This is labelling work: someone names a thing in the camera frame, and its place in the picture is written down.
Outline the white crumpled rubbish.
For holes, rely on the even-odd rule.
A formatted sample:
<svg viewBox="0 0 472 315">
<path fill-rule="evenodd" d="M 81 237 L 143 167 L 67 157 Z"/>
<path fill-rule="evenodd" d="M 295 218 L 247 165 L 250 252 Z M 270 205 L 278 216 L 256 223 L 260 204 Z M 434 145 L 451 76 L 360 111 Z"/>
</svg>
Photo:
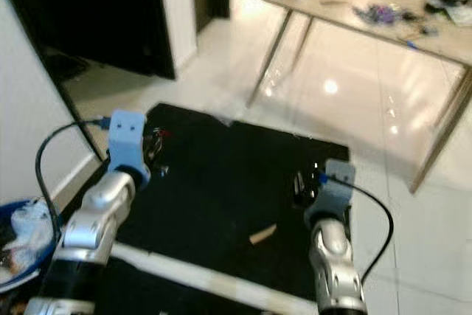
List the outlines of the white crumpled rubbish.
<svg viewBox="0 0 472 315">
<path fill-rule="evenodd" d="M 27 201 L 15 208 L 9 217 L 13 240 L 4 244 L 2 258 L 4 267 L 11 277 L 25 272 L 34 266 L 52 240 L 52 224 L 49 210 L 44 201 Z"/>
</svg>

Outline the blue rubbish bin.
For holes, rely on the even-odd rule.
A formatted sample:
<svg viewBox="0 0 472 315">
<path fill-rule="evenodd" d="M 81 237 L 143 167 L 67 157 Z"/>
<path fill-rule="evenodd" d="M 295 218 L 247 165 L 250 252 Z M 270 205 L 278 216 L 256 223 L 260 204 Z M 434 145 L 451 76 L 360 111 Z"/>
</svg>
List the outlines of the blue rubbish bin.
<svg viewBox="0 0 472 315">
<path fill-rule="evenodd" d="M 41 265 L 44 264 L 44 261 L 47 261 L 47 258 L 50 258 L 52 254 L 55 244 L 52 240 L 49 242 L 48 247 L 45 249 L 44 253 L 41 254 L 40 258 L 38 258 L 37 263 L 34 266 L 29 267 L 25 272 L 18 274 L 17 277 L 11 277 L 9 271 L 4 267 L 4 262 L 2 258 L 6 257 L 6 253 L 2 251 L 3 246 L 6 242 L 13 240 L 13 231 L 10 230 L 10 221 L 9 217 L 13 214 L 13 210 L 16 208 L 23 206 L 27 203 L 27 201 L 32 200 L 20 200 L 20 201 L 11 201 L 10 203 L 4 204 L 3 207 L 0 208 L 0 223 L 1 223 L 1 251 L 0 251 L 0 274 L 1 274 L 1 282 L 0 282 L 0 292 L 8 292 L 11 289 L 17 288 L 20 285 L 23 285 L 27 281 L 38 276 L 38 272 L 40 272 Z"/>
</svg>

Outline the brown cardboard scrap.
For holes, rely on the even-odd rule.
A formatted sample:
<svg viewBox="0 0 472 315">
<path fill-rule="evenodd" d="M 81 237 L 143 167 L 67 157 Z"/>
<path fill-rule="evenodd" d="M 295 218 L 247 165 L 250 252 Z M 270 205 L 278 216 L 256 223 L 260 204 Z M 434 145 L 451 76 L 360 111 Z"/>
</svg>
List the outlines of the brown cardboard scrap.
<svg viewBox="0 0 472 315">
<path fill-rule="evenodd" d="M 260 242 L 267 240 L 267 238 L 272 237 L 274 232 L 277 231 L 277 224 L 271 224 L 269 227 L 263 228 L 263 230 L 257 231 L 254 234 L 250 234 L 249 242 L 252 245 L 257 245 Z"/>
</svg>

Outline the black floor mat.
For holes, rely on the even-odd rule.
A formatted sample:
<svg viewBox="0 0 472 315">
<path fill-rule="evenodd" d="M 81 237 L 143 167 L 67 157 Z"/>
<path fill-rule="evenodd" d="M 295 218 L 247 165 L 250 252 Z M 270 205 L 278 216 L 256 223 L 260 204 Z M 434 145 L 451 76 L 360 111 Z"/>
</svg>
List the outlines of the black floor mat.
<svg viewBox="0 0 472 315">
<path fill-rule="evenodd" d="M 178 107 L 157 105 L 146 129 L 170 133 L 163 142 L 163 178 L 132 201 L 116 240 L 283 294 L 316 301 L 310 264 L 308 207 L 294 207 L 294 174 L 327 159 L 350 162 L 350 150 Z M 277 224 L 252 245 L 250 234 Z M 94 315 L 260 315 L 262 308 L 146 274 L 109 259 Z"/>
</svg>

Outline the wooden table with metal legs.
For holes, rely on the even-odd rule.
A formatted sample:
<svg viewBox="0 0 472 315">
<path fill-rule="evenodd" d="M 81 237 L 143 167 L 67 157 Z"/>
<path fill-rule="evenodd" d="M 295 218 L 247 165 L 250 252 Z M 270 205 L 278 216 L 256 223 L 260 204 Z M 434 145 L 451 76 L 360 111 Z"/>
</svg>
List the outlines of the wooden table with metal legs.
<svg viewBox="0 0 472 315">
<path fill-rule="evenodd" d="M 420 12 L 427 0 L 260 0 L 266 4 L 272 4 L 284 10 L 280 28 L 264 55 L 263 65 L 257 75 L 254 88 L 250 91 L 246 100 L 246 107 L 256 102 L 257 96 L 262 93 L 262 87 L 266 73 L 268 72 L 274 56 L 279 51 L 293 15 L 301 14 L 309 18 L 310 24 L 318 21 L 340 27 L 356 34 L 370 36 L 377 41 L 387 42 L 397 46 L 405 45 L 405 24 L 385 26 L 365 23 L 352 11 L 353 6 L 367 7 L 369 4 L 395 4 L 402 9 Z M 441 111 L 434 123 L 434 135 L 431 147 L 425 154 L 416 170 L 415 177 L 410 183 L 411 193 L 417 193 L 428 175 L 434 170 L 446 145 L 453 136 L 466 109 L 472 105 L 472 27 L 461 27 L 452 24 L 448 19 L 429 19 L 429 25 L 438 29 L 436 36 L 412 39 L 419 46 L 419 53 L 431 56 L 439 60 L 452 62 L 462 67 L 462 74 L 453 86 L 451 93 L 446 97 Z"/>
</svg>

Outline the crushed blue drink can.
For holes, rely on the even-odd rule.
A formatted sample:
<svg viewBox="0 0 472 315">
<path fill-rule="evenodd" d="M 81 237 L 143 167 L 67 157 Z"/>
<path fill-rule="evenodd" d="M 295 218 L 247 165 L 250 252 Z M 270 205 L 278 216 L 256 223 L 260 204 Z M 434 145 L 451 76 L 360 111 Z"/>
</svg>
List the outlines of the crushed blue drink can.
<svg viewBox="0 0 472 315">
<path fill-rule="evenodd" d="M 353 6 L 352 11 L 365 23 L 392 26 L 405 21 L 410 11 L 395 4 L 369 4 L 367 7 Z"/>
</svg>

